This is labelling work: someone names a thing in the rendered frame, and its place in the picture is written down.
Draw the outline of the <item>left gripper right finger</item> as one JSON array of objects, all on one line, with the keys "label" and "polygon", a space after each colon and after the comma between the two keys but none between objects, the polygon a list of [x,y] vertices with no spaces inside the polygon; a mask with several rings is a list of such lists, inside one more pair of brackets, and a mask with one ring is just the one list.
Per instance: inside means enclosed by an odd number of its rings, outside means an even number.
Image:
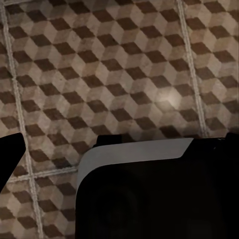
[{"label": "left gripper right finger", "polygon": [[239,173],[239,134],[228,132],[223,150]]}]

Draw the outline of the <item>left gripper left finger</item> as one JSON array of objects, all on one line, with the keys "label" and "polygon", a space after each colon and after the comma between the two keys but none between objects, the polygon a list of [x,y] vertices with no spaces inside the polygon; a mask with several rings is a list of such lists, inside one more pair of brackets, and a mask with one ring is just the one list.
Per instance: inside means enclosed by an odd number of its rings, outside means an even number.
[{"label": "left gripper left finger", "polygon": [[0,192],[26,151],[22,133],[0,138]]}]

